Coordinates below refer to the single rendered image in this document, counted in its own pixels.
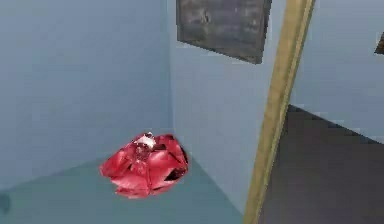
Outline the dark brown framed picture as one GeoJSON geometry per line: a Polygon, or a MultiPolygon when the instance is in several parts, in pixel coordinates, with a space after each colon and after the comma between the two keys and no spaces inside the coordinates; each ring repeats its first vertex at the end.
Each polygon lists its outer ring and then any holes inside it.
{"type": "Polygon", "coordinates": [[[378,41],[378,44],[374,53],[384,55],[384,32],[382,33],[380,40],[378,41]]]}

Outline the dark grey framed picture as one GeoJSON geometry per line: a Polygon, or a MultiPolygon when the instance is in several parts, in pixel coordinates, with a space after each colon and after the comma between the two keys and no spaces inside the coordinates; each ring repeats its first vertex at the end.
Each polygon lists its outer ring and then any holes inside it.
{"type": "Polygon", "coordinates": [[[261,64],[272,0],[176,0],[177,40],[261,64]]]}

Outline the red crumpled cloth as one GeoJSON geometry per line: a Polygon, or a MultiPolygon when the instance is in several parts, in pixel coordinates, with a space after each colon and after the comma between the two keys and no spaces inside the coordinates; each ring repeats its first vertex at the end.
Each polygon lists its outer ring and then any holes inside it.
{"type": "Polygon", "coordinates": [[[142,199],[170,190],[189,170],[188,156],[172,134],[141,133],[104,161],[100,174],[115,193],[142,199]]]}

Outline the tan wooden door frame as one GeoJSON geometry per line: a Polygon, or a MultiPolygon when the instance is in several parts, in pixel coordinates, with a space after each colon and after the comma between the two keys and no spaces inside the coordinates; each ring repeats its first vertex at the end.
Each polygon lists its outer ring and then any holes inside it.
{"type": "Polygon", "coordinates": [[[286,1],[242,224],[258,224],[315,1],[286,1]]]}

